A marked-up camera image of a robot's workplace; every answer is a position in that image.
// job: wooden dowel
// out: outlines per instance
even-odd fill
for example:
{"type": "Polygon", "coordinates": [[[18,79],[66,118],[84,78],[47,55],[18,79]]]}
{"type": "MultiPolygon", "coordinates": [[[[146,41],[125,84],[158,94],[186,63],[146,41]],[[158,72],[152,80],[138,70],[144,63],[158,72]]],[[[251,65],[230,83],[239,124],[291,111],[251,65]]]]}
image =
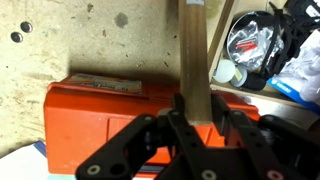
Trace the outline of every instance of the wooden dowel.
{"type": "Polygon", "coordinates": [[[212,122],[205,0],[179,0],[181,94],[190,124],[212,122]]]}

